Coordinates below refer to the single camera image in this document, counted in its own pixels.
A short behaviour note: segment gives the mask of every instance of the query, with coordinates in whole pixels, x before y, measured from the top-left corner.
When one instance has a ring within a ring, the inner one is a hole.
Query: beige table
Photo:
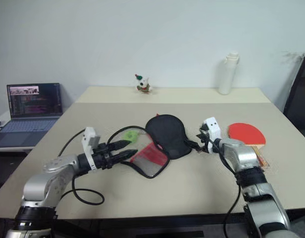
[[[0,190],[0,217],[13,218],[25,182],[41,172],[63,145],[86,126],[93,126],[104,142],[127,125],[145,126],[159,114],[173,114],[185,125],[187,136],[197,140],[202,121],[215,116],[223,136],[228,125],[248,122],[265,135],[261,149],[270,164],[266,177],[286,209],[305,208],[305,138],[257,88],[234,89],[219,95],[214,89],[155,89],[140,94],[134,88],[90,87],[58,120]],[[64,154],[80,154],[80,137]],[[235,178],[217,155],[195,151],[171,161],[154,179],[132,168],[116,165],[80,177],[77,188],[101,191],[106,201],[89,206],[72,194],[58,205],[60,219],[125,218],[184,214],[226,213],[237,195]],[[94,195],[83,194],[96,201]],[[240,200],[234,212],[241,212]]]

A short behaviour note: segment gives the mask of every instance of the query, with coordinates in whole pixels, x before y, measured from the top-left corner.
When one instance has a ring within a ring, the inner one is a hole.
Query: white wall
[[[305,53],[305,0],[0,0],[0,114],[6,84],[216,87],[237,50],[235,87],[260,87],[282,109]]]

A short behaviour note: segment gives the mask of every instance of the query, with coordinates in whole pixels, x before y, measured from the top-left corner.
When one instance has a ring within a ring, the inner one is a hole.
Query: laptop screen
[[[62,115],[59,83],[7,85],[11,118]]]

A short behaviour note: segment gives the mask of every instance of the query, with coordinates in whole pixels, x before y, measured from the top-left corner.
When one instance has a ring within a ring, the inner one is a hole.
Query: white bottle
[[[239,59],[240,56],[237,52],[231,52],[226,56],[224,61],[224,72],[222,72],[222,78],[218,88],[220,94],[227,95],[231,92],[232,82]]]

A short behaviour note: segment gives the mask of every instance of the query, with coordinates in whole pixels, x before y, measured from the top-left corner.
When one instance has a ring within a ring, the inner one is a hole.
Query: laptop keyboard
[[[0,132],[36,132],[48,131],[57,120],[13,120]]]

